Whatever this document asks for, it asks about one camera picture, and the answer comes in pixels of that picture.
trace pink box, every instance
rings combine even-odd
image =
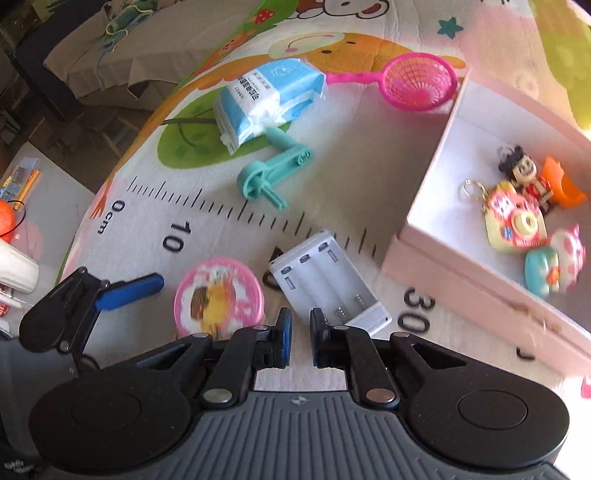
[[[499,147],[521,145],[541,170],[559,160],[591,192],[591,142],[575,127],[508,85],[471,70],[447,127],[382,269],[449,310],[532,353],[564,375],[591,374],[591,265],[566,294],[547,301],[524,288],[523,254],[494,250],[480,205],[460,191],[471,179],[502,180]],[[548,234],[580,226],[591,248],[591,204],[556,207]]]

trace pink plastic plate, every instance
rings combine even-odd
[[[174,298],[180,336],[205,332],[230,338],[236,330],[261,323],[264,297],[250,269],[231,258],[212,258],[189,271]]]

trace teal toy crank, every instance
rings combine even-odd
[[[238,189],[248,200],[263,195],[277,210],[284,210],[288,203],[273,189],[273,185],[308,165],[314,158],[314,151],[279,128],[267,128],[265,135],[273,147],[283,152],[266,162],[254,161],[244,167],[238,174]]]

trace teal toy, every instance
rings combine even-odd
[[[558,254],[550,247],[536,248],[525,256],[525,286],[541,298],[558,291]]]
[[[273,189],[273,185],[308,165],[314,158],[314,151],[279,128],[267,128],[265,135],[273,147],[283,152],[266,162],[254,161],[244,167],[238,174],[238,189],[248,200],[263,195],[277,210],[284,210],[288,204]]]

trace green leaf print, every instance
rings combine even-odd
[[[220,140],[213,114],[213,102],[221,88],[207,92],[181,110],[174,118],[180,123],[168,124],[158,142],[158,159],[169,168],[199,168],[243,157],[269,146],[263,135],[241,146],[230,155]],[[286,131],[289,123],[281,129]]]

